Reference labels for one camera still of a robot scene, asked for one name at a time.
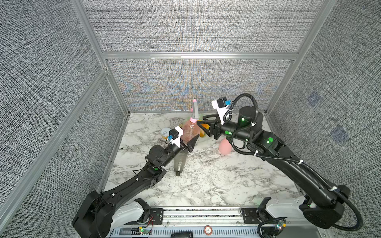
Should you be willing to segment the opaque pink spray bottle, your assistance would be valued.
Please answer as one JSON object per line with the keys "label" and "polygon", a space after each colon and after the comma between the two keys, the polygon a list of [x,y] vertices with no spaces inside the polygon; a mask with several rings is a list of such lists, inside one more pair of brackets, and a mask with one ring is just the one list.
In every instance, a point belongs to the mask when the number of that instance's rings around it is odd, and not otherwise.
{"label": "opaque pink spray bottle", "polygon": [[219,147],[218,147],[218,151],[222,155],[228,155],[231,153],[232,145],[230,144],[230,142],[226,138],[224,138],[220,142]]}

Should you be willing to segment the grey pink spray nozzle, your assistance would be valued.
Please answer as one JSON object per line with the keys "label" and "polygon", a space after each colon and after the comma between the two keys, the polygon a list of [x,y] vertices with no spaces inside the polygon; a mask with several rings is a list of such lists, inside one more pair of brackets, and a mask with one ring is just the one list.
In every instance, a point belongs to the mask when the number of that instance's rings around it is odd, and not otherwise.
{"label": "grey pink spray nozzle", "polygon": [[191,112],[192,112],[192,115],[190,117],[190,121],[192,123],[196,123],[199,120],[198,102],[196,99],[193,99],[192,101]]}

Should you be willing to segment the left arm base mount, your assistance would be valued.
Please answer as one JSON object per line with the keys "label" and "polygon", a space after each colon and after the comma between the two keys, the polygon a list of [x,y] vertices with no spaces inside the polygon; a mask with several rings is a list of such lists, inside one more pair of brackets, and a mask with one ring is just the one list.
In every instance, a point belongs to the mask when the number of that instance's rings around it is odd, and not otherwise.
{"label": "left arm base mount", "polygon": [[148,226],[150,222],[150,224],[162,225],[164,218],[163,208],[152,208],[141,198],[135,199],[134,202],[143,209],[143,212],[138,219],[132,221],[132,224]]}

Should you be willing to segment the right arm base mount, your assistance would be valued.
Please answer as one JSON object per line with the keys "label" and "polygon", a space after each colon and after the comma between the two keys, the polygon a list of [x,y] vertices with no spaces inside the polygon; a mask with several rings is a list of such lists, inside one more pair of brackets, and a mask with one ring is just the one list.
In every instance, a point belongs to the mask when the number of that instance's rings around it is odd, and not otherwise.
{"label": "right arm base mount", "polygon": [[271,197],[265,197],[258,207],[241,208],[246,225],[257,225],[257,235],[276,237],[285,229],[285,217],[274,218],[266,211]]}

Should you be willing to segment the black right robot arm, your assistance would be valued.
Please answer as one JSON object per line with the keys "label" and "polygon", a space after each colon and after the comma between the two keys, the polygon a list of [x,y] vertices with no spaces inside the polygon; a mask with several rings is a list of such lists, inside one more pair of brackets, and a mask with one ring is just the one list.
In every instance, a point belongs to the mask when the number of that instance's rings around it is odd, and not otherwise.
{"label": "black right robot arm", "polygon": [[254,107],[240,109],[237,122],[224,121],[226,109],[218,109],[216,114],[204,116],[197,125],[209,136],[218,139],[224,135],[233,143],[240,140],[243,148],[234,147],[235,151],[256,156],[278,168],[305,193],[291,201],[276,201],[265,198],[258,207],[261,220],[271,221],[276,218],[300,218],[313,225],[329,229],[331,227],[350,231],[337,222],[342,218],[344,206],[348,205],[355,214],[356,208],[350,203],[350,189],[336,185],[318,174],[313,168],[299,159],[280,138],[263,130],[262,113],[255,114]]}

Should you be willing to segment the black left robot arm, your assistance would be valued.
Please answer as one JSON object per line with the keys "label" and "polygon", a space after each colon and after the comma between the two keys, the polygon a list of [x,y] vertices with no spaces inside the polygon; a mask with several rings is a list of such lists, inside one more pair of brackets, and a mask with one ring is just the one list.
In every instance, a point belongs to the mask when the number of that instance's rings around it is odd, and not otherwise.
{"label": "black left robot arm", "polygon": [[199,138],[196,135],[180,146],[169,144],[166,148],[160,145],[151,147],[146,156],[147,162],[132,178],[121,185],[98,193],[89,193],[73,218],[72,226],[82,238],[104,238],[111,230],[113,216],[127,201],[140,192],[154,186],[166,174],[164,167],[169,164],[181,151],[192,152]]}

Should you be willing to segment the translucent pink spray bottle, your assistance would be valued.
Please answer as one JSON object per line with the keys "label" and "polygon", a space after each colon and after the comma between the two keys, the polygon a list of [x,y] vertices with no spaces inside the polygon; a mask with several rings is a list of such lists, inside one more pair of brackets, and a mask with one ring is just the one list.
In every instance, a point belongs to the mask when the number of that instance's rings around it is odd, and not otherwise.
{"label": "translucent pink spray bottle", "polygon": [[190,118],[182,127],[183,135],[181,140],[183,143],[188,144],[195,136],[200,134],[201,128],[197,125],[197,119]]}

